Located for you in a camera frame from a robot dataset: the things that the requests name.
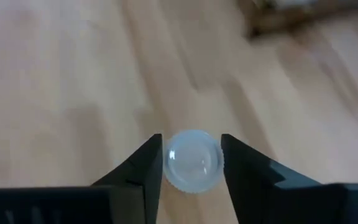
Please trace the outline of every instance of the wood grain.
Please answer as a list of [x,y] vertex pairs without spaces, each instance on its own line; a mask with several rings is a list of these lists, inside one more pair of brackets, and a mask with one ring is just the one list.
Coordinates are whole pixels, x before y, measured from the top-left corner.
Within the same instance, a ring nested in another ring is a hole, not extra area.
[[[358,182],[358,15],[243,38],[227,0],[0,0],[0,187],[88,185],[152,133],[231,133]],[[226,184],[162,183],[159,223],[236,223]]]

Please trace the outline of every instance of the clear plastic cap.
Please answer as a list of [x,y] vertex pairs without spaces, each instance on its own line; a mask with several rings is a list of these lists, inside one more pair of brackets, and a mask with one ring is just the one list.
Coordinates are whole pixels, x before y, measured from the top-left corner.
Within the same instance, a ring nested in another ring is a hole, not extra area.
[[182,131],[165,147],[163,169],[168,181],[187,193],[211,189],[223,176],[222,149],[202,130]]

